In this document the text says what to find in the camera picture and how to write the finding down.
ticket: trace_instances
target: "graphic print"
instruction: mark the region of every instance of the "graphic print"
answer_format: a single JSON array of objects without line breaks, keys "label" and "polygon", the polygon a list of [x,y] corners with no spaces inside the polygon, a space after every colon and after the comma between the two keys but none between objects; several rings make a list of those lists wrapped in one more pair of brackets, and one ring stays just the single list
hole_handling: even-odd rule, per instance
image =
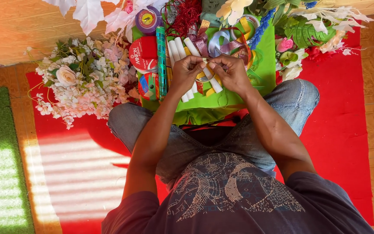
[{"label": "graphic print", "polygon": [[182,174],[167,209],[167,215],[177,221],[198,213],[238,209],[305,212],[284,184],[235,154],[201,156]]}]

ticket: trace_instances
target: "teal metallic ribbon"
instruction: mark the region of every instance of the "teal metallic ribbon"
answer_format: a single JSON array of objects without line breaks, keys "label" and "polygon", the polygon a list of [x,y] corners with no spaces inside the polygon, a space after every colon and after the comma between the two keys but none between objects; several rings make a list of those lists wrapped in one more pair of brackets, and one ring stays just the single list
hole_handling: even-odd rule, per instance
[{"label": "teal metallic ribbon", "polygon": [[165,61],[165,29],[157,27],[155,30],[157,37],[157,55],[158,55],[158,85],[160,92],[160,101],[167,95],[167,66]]}]

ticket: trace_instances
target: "purple ribbon roll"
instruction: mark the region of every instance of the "purple ribbon roll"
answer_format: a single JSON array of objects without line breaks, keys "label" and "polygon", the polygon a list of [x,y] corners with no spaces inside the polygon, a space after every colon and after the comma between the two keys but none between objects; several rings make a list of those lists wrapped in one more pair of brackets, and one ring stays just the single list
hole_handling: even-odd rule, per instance
[{"label": "purple ribbon roll", "polygon": [[145,35],[155,35],[155,29],[163,25],[163,17],[157,8],[148,6],[136,14],[136,27]]}]

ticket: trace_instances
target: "red mat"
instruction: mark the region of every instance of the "red mat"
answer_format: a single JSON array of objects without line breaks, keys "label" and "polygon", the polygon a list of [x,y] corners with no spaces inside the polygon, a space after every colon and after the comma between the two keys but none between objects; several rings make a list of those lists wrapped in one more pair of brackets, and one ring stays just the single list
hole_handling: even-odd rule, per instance
[{"label": "red mat", "polygon": [[[359,46],[359,42],[358,31],[350,33],[346,40],[351,47]],[[320,102],[309,117],[301,140],[318,173],[342,186],[366,221],[374,225],[360,56],[339,54],[319,64],[304,61],[303,69],[300,78],[315,84]],[[41,82],[35,73],[26,76],[30,87]],[[33,97],[36,93],[45,95],[47,88],[31,92]],[[129,156],[129,152],[110,133],[106,120],[97,120],[93,115],[76,119],[70,130],[61,120],[42,116],[37,109],[34,118],[47,187],[63,234],[100,233],[104,215],[120,202],[117,194],[124,183],[122,168],[128,162],[122,155]],[[84,156],[88,152],[98,156]],[[85,162],[92,166],[78,167]],[[116,180],[115,184],[106,182],[111,180]],[[162,201],[165,187],[158,184]],[[82,197],[90,193],[91,199]]]}]

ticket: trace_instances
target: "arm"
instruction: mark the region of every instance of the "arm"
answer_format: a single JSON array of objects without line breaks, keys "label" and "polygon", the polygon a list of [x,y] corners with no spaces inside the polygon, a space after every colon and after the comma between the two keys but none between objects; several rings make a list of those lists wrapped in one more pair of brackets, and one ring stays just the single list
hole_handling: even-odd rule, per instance
[{"label": "arm", "polygon": [[[172,120],[181,96],[193,86],[196,76],[206,66],[202,61],[202,58],[190,55],[175,63],[171,88],[135,143],[122,199],[140,191],[157,194],[157,163],[167,146]],[[192,63],[200,64],[190,71],[188,67]]]},{"label": "arm", "polygon": [[[227,72],[220,65],[226,65]],[[246,103],[258,139],[272,156],[284,178],[297,171],[316,173],[311,158],[288,123],[252,87],[242,59],[221,55],[210,60],[210,67],[223,85]]]}]

